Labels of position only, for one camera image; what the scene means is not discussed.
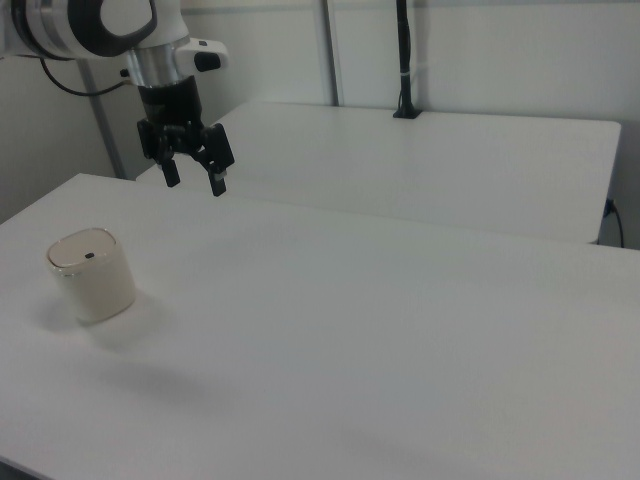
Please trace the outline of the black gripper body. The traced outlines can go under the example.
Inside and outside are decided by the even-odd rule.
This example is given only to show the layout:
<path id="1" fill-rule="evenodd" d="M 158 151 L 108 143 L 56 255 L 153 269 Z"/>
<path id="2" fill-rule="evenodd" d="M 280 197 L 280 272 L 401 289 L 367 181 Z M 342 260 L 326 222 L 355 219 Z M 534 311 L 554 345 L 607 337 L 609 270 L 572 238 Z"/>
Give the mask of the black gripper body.
<path id="1" fill-rule="evenodd" d="M 146 158 L 159 162 L 160 138 L 174 152 L 189 155 L 203 167 L 213 159 L 200 151 L 205 148 L 205 124 L 194 76 L 160 87 L 139 87 L 146 117 L 137 123 L 142 151 Z"/>

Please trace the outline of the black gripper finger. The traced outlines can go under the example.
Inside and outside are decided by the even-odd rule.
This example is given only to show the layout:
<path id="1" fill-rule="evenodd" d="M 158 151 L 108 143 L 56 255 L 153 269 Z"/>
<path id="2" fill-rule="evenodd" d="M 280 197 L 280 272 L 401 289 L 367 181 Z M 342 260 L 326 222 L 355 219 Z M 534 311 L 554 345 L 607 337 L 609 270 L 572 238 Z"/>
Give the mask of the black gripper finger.
<path id="1" fill-rule="evenodd" d="M 160 168 L 164 175 L 166 185 L 169 188 L 173 188 L 180 183 L 179 172 L 173 156 L 173 152 L 168 151 L 163 155 L 162 160 L 160 161 Z"/>
<path id="2" fill-rule="evenodd" d="M 224 126 L 217 123 L 205 127 L 200 132 L 200 141 L 194 159 L 206 170 L 212 194 L 219 197 L 226 192 L 226 171 L 235 163 Z"/>

